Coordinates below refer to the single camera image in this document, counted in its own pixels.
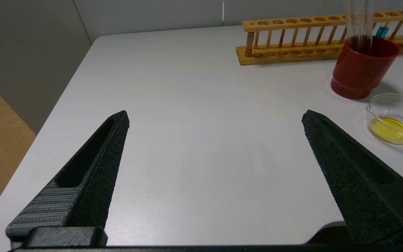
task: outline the red cup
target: red cup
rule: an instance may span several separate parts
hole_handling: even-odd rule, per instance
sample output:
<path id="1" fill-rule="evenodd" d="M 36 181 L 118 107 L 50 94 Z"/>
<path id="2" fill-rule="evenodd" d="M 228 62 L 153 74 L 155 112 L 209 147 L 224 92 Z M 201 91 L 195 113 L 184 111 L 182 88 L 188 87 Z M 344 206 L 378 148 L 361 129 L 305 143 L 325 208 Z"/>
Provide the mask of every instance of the red cup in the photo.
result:
<path id="1" fill-rule="evenodd" d="M 348 99 L 369 96 L 400 54 L 400 48 L 390 40 L 373 36 L 371 54 L 358 53 L 345 41 L 332 72 L 332 90 Z"/>

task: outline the wooden test tube rack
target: wooden test tube rack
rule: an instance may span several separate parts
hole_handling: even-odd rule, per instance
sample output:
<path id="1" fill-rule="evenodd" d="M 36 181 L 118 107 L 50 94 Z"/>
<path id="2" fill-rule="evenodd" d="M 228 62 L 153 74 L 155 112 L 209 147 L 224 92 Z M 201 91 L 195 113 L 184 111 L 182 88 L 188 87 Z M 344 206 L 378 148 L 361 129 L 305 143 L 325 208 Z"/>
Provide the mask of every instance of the wooden test tube rack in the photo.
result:
<path id="1" fill-rule="evenodd" d="M 403 35 L 396 35 L 403 24 L 403 10 L 398 13 L 376 12 L 373 21 L 373 29 L 377 29 L 376 24 L 379 22 L 398 21 L 393 33 L 386 39 L 397 43 L 401 48 L 401 54 L 403 54 Z M 242 65 L 337 59 L 346 38 L 345 28 L 340 40 L 333 40 L 337 27 L 341 25 L 346 25 L 346 16 L 343 14 L 243 21 L 243 30 L 248 33 L 247 45 L 236 48 L 237 57 Z M 329 39 L 320 41 L 324 28 L 327 26 L 332 26 Z M 312 27 L 320 27 L 320 32 L 318 36 L 313 38 L 314 40 L 309 41 Z M 304 41 L 296 43 L 299 28 L 307 28 L 307 31 L 304 35 Z M 294 29 L 291 43 L 283 43 L 287 29 Z M 279 43 L 270 44 L 274 30 L 281 30 Z M 261 32 L 268 32 L 267 44 L 258 45 Z"/>

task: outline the blue liquid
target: blue liquid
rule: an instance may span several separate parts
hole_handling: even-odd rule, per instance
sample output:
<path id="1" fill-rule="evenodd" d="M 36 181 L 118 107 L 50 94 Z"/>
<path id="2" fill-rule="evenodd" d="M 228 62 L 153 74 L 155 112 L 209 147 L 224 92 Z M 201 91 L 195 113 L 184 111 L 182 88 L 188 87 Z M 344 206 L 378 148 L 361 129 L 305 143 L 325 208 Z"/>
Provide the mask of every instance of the blue liquid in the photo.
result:
<path id="1" fill-rule="evenodd" d="M 385 38 L 388 32 L 388 27 L 379 27 L 379 30 L 377 30 L 376 37 L 381 37 Z"/>

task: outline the wooden dowel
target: wooden dowel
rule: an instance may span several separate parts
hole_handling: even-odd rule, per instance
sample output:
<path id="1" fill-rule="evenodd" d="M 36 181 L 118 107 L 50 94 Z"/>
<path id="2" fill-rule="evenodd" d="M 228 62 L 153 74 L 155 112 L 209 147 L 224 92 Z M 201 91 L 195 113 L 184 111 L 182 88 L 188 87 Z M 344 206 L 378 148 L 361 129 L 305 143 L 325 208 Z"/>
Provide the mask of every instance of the wooden dowel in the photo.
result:
<path id="1" fill-rule="evenodd" d="M 318 45 L 318 43 L 320 43 L 320 39 L 321 39 L 321 36 L 323 36 L 323 32 L 324 32 L 324 27 L 321 27 L 320 32 L 318 33 L 317 40 L 315 41 L 315 45 Z"/>
<path id="2" fill-rule="evenodd" d="M 291 38 L 290 44 L 291 47 L 295 46 L 296 35 L 298 35 L 298 28 L 295 28 L 295 31 L 293 32 L 293 38 Z"/>
<path id="3" fill-rule="evenodd" d="M 270 47 L 270 42 L 271 42 L 271 34 L 272 34 L 273 30 L 269 30 L 268 31 L 268 37 L 267 37 L 267 48 Z"/>
<path id="4" fill-rule="evenodd" d="M 306 46 L 306 45 L 307 45 L 307 41 L 309 40 L 309 35 L 310 35 L 310 30 L 311 30 L 311 29 L 312 29 L 311 27 L 308 27 L 308 28 L 307 28 L 306 36 L 304 37 L 303 46 Z"/>
<path id="5" fill-rule="evenodd" d="M 254 49 L 257 48 L 257 43 L 259 42 L 259 32 L 256 32 L 256 38 L 254 39 Z"/>
<path id="6" fill-rule="evenodd" d="M 250 31 L 247 35 L 247 48 L 245 49 L 245 57 L 251 57 L 252 54 L 252 47 L 253 47 L 253 40 L 254 40 L 254 32 Z"/>
<path id="7" fill-rule="evenodd" d="M 332 39 L 334 38 L 336 30 L 337 30 L 337 26 L 332 27 L 331 35 L 329 35 L 329 40 L 327 41 L 327 44 L 332 43 Z"/>
<path id="8" fill-rule="evenodd" d="M 282 47 L 282 46 L 283 46 L 284 34 L 285 34 L 285 29 L 281 31 L 280 44 L 278 45 L 278 47 Z"/>
<path id="9" fill-rule="evenodd" d="M 395 36 L 396 36 L 398 30 L 400 29 L 402 23 L 403 23 L 403 20 L 398 22 L 398 25 L 396 25 L 396 28 L 395 28 L 395 30 L 393 30 L 393 33 L 391 34 L 389 40 L 393 40 L 395 38 Z"/>
<path id="10" fill-rule="evenodd" d="M 344 31 L 342 37 L 340 38 L 340 44 L 344 42 L 344 38 L 346 38 L 347 27 L 344 27 Z"/>

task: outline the yellow liquid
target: yellow liquid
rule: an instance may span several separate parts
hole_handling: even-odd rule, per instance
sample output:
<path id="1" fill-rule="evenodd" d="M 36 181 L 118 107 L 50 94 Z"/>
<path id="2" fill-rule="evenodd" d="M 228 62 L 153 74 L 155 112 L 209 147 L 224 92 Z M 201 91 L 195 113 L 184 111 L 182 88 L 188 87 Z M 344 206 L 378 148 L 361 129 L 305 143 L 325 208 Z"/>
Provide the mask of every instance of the yellow liquid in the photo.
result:
<path id="1" fill-rule="evenodd" d="M 389 117 L 380 117 L 380 119 L 395 129 L 388 127 L 387 125 L 385 125 L 384 123 L 382 123 L 377 119 L 373 119 L 371 121 L 371 127 L 370 127 L 371 131 L 382 140 L 385 140 L 392 144 L 402 145 L 403 123 L 401 121 Z"/>

